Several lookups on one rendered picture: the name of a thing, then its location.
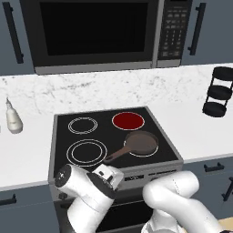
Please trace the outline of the black oven door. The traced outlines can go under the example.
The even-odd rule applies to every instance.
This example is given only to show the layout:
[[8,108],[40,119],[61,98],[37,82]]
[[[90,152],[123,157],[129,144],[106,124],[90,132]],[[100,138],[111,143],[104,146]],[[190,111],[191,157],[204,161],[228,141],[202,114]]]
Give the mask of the black oven door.
[[141,233],[153,210],[141,199],[116,200],[96,233]]

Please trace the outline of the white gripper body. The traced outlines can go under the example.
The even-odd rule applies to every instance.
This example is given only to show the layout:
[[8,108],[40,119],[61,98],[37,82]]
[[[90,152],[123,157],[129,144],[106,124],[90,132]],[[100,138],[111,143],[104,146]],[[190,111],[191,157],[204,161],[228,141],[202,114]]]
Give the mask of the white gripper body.
[[102,178],[106,180],[114,190],[117,189],[118,185],[124,178],[124,173],[115,167],[103,165],[101,172]]

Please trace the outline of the grey drawer front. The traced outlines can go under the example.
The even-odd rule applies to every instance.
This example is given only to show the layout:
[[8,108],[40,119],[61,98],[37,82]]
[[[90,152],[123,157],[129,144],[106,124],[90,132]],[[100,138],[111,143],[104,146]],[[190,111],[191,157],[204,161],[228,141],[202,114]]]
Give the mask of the grey drawer front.
[[208,180],[219,180],[226,175],[233,174],[233,157],[222,157],[210,160],[203,160],[183,165],[184,170],[193,172],[199,183]]
[[13,194],[16,195],[16,203],[0,206],[0,210],[53,202],[50,187],[48,185],[0,191],[0,200],[9,199]]

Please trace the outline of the black three-tier stand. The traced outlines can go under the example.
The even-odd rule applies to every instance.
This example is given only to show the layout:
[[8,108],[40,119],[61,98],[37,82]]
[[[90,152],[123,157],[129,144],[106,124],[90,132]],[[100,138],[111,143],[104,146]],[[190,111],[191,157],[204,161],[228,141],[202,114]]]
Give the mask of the black three-tier stand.
[[[230,82],[230,87],[215,85],[214,80]],[[202,112],[210,117],[223,117],[227,112],[227,104],[233,96],[233,68],[216,66],[212,72],[212,79],[207,91],[207,98]]]

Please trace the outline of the brown frying pan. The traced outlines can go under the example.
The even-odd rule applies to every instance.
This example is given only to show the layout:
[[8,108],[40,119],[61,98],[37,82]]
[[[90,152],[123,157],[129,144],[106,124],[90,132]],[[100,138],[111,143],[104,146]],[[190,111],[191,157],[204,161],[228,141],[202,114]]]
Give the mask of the brown frying pan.
[[126,153],[138,154],[140,156],[149,156],[158,149],[158,139],[150,132],[138,130],[131,132],[126,136],[124,146],[117,152],[105,158],[106,163],[110,163],[125,155]]

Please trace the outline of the black microwave door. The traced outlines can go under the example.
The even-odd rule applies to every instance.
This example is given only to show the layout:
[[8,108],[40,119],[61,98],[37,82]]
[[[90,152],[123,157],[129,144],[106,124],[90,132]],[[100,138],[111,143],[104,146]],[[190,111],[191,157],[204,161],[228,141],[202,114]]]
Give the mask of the black microwave door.
[[152,59],[158,0],[20,0],[36,67]]

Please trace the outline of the small round stove burner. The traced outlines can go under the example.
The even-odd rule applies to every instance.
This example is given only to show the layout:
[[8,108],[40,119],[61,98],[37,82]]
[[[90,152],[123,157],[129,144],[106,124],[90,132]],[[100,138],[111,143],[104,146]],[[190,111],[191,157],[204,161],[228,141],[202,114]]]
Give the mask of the small round stove burner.
[[137,130],[145,124],[145,119],[134,112],[120,112],[112,117],[112,124],[121,130]]

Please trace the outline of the grey cupboard door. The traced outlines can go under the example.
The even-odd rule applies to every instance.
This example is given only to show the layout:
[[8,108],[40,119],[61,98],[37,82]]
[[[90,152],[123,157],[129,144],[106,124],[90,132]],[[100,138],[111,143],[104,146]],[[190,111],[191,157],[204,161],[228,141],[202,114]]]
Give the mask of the grey cupboard door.
[[[206,3],[196,54],[187,50],[192,43],[198,12]],[[233,63],[233,0],[193,0],[184,45],[182,66]]]
[[[12,40],[2,3],[9,2],[13,7],[13,18],[18,35],[21,51],[24,54],[24,63],[17,64]],[[0,76],[29,75],[35,72],[29,44],[27,41],[25,24],[19,0],[0,0]]]
[[193,196],[193,198],[201,201],[217,219],[233,217],[233,192],[226,202],[223,201],[221,196],[228,190],[230,177],[233,177],[233,175],[226,175],[219,180],[213,179],[199,183],[199,191]]

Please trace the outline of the black and steel stove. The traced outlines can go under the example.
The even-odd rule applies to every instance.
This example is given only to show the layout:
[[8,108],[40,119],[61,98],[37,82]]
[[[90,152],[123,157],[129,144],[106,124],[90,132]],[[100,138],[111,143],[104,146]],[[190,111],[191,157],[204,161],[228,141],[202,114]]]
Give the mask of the black and steel stove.
[[[145,119],[137,130],[121,130],[112,124],[112,117],[120,112],[134,112]],[[124,146],[127,134],[143,130],[158,139],[158,149],[149,156],[127,153],[111,163],[120,169],[125,177],[116,193],[116,200],[142,198],[142,187],[158,177],[179,171],[183,159],[170,139],[156,121],[148,107],[110,109],[96,112],[72,113],[54,116],[53,136],[49,165],[49,184],[59,219],[74,200],[55,188],[55,176],[66,164],[78,165],[91,172],[103,163],[103,159]]]

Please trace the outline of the grey lower cupboard door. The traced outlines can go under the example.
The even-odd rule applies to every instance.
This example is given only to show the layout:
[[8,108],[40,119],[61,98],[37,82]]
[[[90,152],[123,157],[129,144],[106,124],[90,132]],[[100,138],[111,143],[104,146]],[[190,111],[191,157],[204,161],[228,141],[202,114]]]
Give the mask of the grey lower cupboard door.
[[233,175],[226,175],[219,180],[213,179],[199,183],[199,191],[193,196],[193,198],[201,201],[217,219],[233,217],[233,192],[226,202],[223,201],[221,196],[228,190],[230,177],[233,177]]

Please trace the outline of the white squeeze bottle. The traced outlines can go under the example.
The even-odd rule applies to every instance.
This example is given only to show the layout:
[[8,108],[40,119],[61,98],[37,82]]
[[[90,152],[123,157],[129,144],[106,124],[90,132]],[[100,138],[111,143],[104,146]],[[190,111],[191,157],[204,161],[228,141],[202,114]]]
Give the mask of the white squeeze bottle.
[[23,122],[9,99],[6,100],[6,123],[8,130],[12,134],[18,134],[23,131]]

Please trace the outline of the black and steel microwave oven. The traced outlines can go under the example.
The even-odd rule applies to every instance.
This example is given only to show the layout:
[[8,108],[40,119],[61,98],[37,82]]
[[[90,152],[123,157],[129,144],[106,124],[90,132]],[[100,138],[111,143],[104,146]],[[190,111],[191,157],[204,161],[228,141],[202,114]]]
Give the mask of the black and steel microwave oven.
[[39,75],[179,66],[192,0],[20,0]]

